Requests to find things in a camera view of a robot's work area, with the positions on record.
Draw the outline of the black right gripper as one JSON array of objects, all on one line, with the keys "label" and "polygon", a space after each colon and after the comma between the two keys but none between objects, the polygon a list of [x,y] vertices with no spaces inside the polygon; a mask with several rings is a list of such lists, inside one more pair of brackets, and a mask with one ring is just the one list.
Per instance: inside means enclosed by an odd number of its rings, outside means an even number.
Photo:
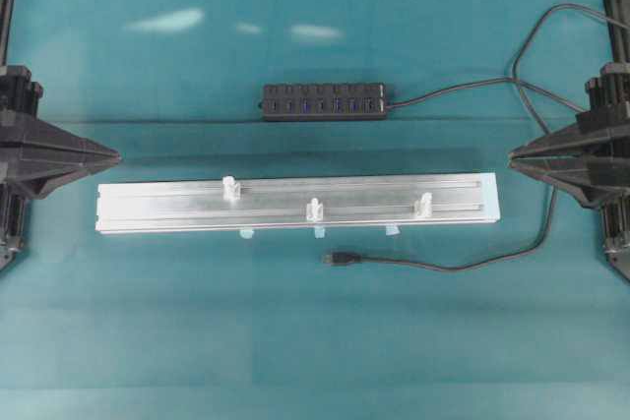
[{"label": "black right gripper", "polygon": [[[629,110],[590,110],[576,119],[578,130],[559,130],[512,150],[509,167],[596,209],[629,194]],[[575,156],[585,168],[527,159]]]}]

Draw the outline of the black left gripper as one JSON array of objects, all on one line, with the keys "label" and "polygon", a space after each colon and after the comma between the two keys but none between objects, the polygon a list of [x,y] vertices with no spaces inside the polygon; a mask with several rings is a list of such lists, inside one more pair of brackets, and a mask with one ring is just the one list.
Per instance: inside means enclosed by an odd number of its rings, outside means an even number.
[{"label": "black left gripper", "polygon": [[[96,161],[53,165],[51,158],[97,158]],[[1,112],[1,182],[29,199],[96,175],[121,162],[118,151],[34,118]]]}]

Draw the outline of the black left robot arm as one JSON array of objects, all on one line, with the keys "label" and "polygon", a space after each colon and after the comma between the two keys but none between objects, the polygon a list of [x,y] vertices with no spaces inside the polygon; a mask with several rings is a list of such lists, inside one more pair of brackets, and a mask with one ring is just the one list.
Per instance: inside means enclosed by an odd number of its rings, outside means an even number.
[{"label": "black left robot arm", "polygon": [[43,87],[24,66],[1,68],[1,268],[24,247],[29,203],[116,166],[121,156],[37,117]]}]

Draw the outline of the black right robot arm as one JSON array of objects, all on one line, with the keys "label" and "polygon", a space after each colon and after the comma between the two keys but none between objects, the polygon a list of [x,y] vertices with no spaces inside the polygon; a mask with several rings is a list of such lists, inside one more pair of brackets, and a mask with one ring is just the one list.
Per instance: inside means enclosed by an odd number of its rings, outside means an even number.
[{"label": "black right robot arm", "polygon": [[585,90],[589,110],[574,124],[511,151],[509,165],[597,210],[606,259],[628,277],[629,65],[604,65]]}]

